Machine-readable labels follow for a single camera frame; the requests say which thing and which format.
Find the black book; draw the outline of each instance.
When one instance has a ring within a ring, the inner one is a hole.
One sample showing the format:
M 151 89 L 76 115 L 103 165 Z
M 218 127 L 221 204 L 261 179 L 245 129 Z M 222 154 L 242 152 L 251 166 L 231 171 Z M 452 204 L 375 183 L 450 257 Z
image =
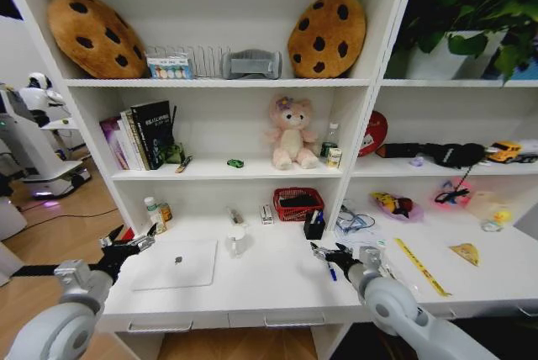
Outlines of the black book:
M 173 143 L 170 104 L 142 103 L 131 106 L 131 111 L 149 167 L 157 169 L 164 162 L 164 149 Z

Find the book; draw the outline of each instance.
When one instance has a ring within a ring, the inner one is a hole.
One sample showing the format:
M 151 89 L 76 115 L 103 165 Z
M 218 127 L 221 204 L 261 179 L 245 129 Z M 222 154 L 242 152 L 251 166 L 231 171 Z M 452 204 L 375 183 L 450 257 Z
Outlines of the book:
M 131 106 L 141 144 L 150 169 L 164 163 L 164 149 L 173 143 L 170 104 L 168 101 Z
M 142 146 L 142 140 L 140 139 L 140 136 L 138 134 L 138 130 L 136 129 L 136 123 L 133 119 L 133 112 L 131 110 L 125 111 L 125 116 L 127 118 L 127 122 L 129 123 L 129 127 L 131 128 L 131 134 L 133 135 L 134 142 L 136 144 L 136 150 L 138 151 L 138 156 L 140 157 L 140 160 L 142 161 L 142 166 L 146 171 L 149 171 L 150 164 L 148 163 L 148 159 L 145 156 L 144 147 Z
M 119 132 L 119 119 L 120 117 L 117 116 L 101 120 L 99 122 L 99 125 L 101 126 L 104 138 L 107 141 L 108 147 L 110 148 L 110 151 L 112 152 L 113 157 L 116 159 L 116 162 L 118 163 L 119 167 L 121 169 L 129 169 L 127 160 L 125 159 L 124 153 L 121 151 L 121 147 L 119 145 L 118 134 L 116 133 L 116 131 Z
M 119 134 L 118 134 L 119 146 L 121 147 L 121 151 L 124 153 L 124 157 L 125 157 L 125 160 L 127 161 L 127 165 L 129 166 L 129 169 L 132 169 L 134 171 L 139 171 L 140 165 L 136 161 L 135 149 L 133 148 L 133 145 L 131 144 L 129 137 L 127 136 L 127 129 L 125 127 L 125 123 L 123 119 L 118 120 L 118 127 L 119 127 Z
M 136 142 L 135 135 L 133 134 L 133 129 L 136 130 L 134 126 L 131 126 L 131 123 L 129 121 L 129 116 L 131 117 L 131 121 L 133 120 L 133 113 L 130 110 L 124 110 L 120 113 L 121 119 L 124 122 L 125 125 L 125 133 L 127 133 L 127 138 L 129 139 L 129 143 L 133 146 L 133 152 L 134 152 L 134 158 L 136 160 L 136 163 L 138 165 L 138 168 L 143 171 L 145 170 L 144 161 L 142 160 L 142 156 L 140 155 L 139 145 Z

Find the plastic basket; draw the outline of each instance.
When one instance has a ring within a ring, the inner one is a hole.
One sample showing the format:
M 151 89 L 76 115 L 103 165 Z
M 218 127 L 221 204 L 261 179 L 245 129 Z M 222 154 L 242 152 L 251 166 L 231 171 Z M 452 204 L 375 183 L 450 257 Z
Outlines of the plastic basket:
M 314 206 L 303 207 L 282 207 L 280 205 L 281 199 L 296 198 L 302 194 L 307 194 L 308 196 L 314 198 L 317 204 Z M 314 210 L 323 210 L 324 207 L 323 199 L 321 196 L 319 196 L 318 191 L 312 188 L 277 189 L 273 195 L 272 202 L 275 206 L 275 210 L 278 213 L 278 218 L 281 221 L 304 221 L 307 213 L 311 213 Z

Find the drawer handle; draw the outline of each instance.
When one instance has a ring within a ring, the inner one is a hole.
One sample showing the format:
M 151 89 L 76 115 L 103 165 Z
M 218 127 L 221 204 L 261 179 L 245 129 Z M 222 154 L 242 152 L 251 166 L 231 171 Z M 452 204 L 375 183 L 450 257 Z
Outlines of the drawer handle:
M 188 326 L 183 328 L 145 328 L 145 329 L 139 329 L 136 328 L 131 322 L 127 328 L 128 333 L 182 333 L 182 332 L 189 332 L 193 328 L 193 322 L 191 321 Z
M 538 316 L 538 312 L 535 312 L 535 313 L 527 312 L 527 311 L 523 310 L 521 307 L 518 307 L 518 310 L 520 310 L 520 312 L 523 315 L 528 316 L 529 318 L 536 318 Z
M 432 315 L 436 318 L 442 318 L 444 320 L 455 320 L 457 318 L 456 312 L 452 308 L 450 308 L 448 311 L 450 312 L 450 315 L 448 314 L 432 314 Z
M 267 316 L 264 315 L 263 323 L 266 325 L 267 328 L 293 328 L 293 327 L 297 327 L 297 326 L 321 326 L 321 325 L 325 325 L 325 314 L 323 314 L 323 313 L 321 314 L 321 321 L 292 322 L 292 323 L 267 322 Z

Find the cookie pillow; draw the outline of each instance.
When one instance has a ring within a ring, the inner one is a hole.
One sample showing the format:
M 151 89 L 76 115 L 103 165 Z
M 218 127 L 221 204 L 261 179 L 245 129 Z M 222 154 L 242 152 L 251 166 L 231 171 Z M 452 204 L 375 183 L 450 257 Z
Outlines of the cookie pillow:
M 98 0 L 52 0 L 49 26 L 70 59 L 95 78 L 140 78 L 147 70 L 135 31 Z
M 366 18 L 357 0 L 317 0 L 301 15 L 287 42 L 298 77 L 338 77 L 361 54 Z

